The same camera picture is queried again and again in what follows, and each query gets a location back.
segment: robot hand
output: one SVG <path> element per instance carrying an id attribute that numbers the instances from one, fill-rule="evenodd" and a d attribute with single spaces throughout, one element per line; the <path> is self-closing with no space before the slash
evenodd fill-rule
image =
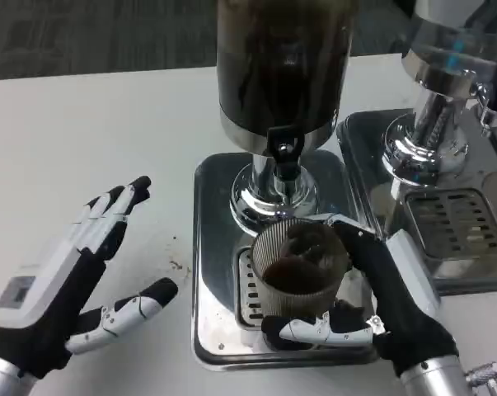
<path id="1" fill-rule="evenodd" d="M 44 260 L 10 279 L 0 297 L 0 359 L 41 379 L 64 368 L 72 354 L 114 341 L 175 297 L 176 284 L 164 278 L 113 307 L 80 314 L 150 185 L 140 177 L 90 201 Z"/>
<path id="2" fill-rule="evenodd" d="M 262 324 L 266 336 L 273 343 L 286 339 L 333 347 L 372 343 L 380 357 L 393 362 L 398 376 L 423 361 L 458 356 L 455 341 L 439 322 L 438 300 L 409 236 L 402 231 L 384 243 L 343 216 L 327 223 L 353 266 L 367 277 L 377 299 L 377 315 L 364 320 L 362 309 L 340 301 L 322 318 L 267 317 Z"/>

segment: drip tray grate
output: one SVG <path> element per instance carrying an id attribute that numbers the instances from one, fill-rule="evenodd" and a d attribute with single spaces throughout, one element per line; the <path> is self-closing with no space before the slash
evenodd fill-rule
<path id="1" fill-rule="evenodd" d="M 406 206 L 429 257 L 497 254 L 497 221 L 478 190 L 415 191 L 407 194 Z"/>
<path id="2" fill-rule="evenodd" d="M 251 269 L 250 249 L 241 252 L 238 266 L 240 312 L 237 321 L 243 327 L 259 329 L 263 321 L 263 311 L 257 294 L 255 275 Z"/>

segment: robotic hand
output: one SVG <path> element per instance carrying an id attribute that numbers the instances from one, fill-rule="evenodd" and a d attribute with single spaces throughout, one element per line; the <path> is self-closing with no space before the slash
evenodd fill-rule
<path id="1" fill-rule="evenodd" d="M 321 319 L 266 317 L 262 330 L 267 338 L 276 345 L 283 339 L 329 347 L 372 343 L 381 358 L 392 361 L 411 396 L 473 395 L 471 388 L 483 384 L 497 395 L 496 364 L 466 375 L 462 371 L 455 341 L 440 323 L 438 297 L 411 237 L 401 230 L 383 242 L 341 215 L 332 216 L 326 224 L 367 277 L 377 299 L 376 315 L 364 320 L 362 309 L 339 301 Z M 319 225 L 302 227 L 316 232 Z"/>
<path id="2" fill-rule="evenodd" d="M 113 342 L 175 297 L 176 284 L 164 278 L 113 307 L 80 314 L 150 185 L 140 177 L 90 201 L 44 260 L 22 266 L 10 279 L 0 297 L 0 395 L 28 394 L 71 355 Z"/>

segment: floor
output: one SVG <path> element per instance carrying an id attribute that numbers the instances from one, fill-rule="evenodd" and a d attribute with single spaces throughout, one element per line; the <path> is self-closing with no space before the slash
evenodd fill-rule
<path id="1" fill-rule="evenodd" d="M 352 54 L 397 52 L 407 17 L 360 2 Z M 0 79 L 215 65 L 215 3 L 0 0 Z"/>

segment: table surface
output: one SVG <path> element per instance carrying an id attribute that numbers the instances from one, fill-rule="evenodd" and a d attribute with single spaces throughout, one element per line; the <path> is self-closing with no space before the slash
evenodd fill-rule
<path id="1" fill-rule="evenodd" d="M 418 91 L 400 55 L 353 58 L 340 119 L 412 106 Z M 335 137 L 325 149 L 338 150 Z M 182 289 L 156 318 L 112 346 L 72 358 L 33 394 L 403 394 L 381 361 L 229 373 L 196 361 L 188 273 L 193 176 L 209 155 L 233 151 L 239 149 L 218 117 L 215 68 L 0 82 L 0 293 L 16 267 L 84 202 L 143 174 L 152 178 L 152 198 L 131 216 L 124 244 L 87 307 L 131 295 L 165 275 Z M 497 293 L 447 297 L 443 310 L 466 368 L 497 361 Z"/>

